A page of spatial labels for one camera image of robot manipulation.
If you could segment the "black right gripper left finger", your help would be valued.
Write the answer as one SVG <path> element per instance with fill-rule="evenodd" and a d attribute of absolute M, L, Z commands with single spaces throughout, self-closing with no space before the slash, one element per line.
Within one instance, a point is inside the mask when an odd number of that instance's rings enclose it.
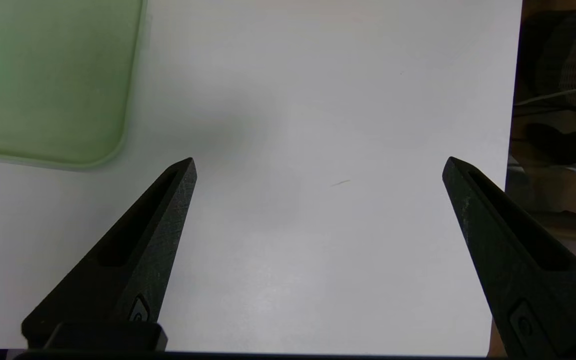
<path fill-rule="evenodd" d="M 30 349 L 57 331 L 100 342 L 106 331 L 164 338 L 158 317 L 198 174 L 192 158 L 163 171 L 22 322 Z"/>

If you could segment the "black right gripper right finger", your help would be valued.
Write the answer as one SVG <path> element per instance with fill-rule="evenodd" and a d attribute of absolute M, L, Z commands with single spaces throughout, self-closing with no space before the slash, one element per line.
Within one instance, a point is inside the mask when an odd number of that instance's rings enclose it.
<path fill-rule="evenodd" d="M 472 164 L 442 180 L 507 357 L 576 359 L 576 256 Z"/>

